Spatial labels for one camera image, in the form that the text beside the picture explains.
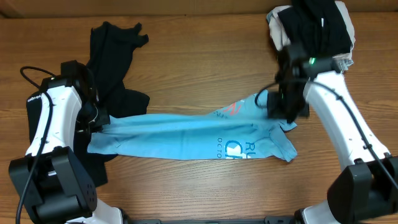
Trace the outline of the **light blue t-shirt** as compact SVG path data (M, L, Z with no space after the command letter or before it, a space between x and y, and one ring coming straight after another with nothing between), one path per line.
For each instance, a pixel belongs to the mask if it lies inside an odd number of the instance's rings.
M206 115L144 114L110 119L94 133L88 152L175 160L263 159L297 156L286 132L296 127L269 119L267 92Z

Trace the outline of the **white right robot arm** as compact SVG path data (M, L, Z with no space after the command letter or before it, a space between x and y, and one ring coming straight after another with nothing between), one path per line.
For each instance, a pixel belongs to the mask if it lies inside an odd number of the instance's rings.
M301 208L289 223L361 223L397 213L397 157L371 131L353 101L343 72L332 57L310 57L300 44L283 47L277 58L277 91L267 99L267 116L292 123L313 108L338 155L341 174L324 202Z

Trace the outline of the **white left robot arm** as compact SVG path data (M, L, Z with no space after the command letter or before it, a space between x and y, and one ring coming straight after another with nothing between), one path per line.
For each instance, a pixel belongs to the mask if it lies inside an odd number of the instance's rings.
M100 200L95 183L74 153L76 133L108 122L98 108L92 73L76 60L63 62L36 86L39 120L25 156L9 164L19 194L15 222L25 210L33 223L128 223L124 211Z

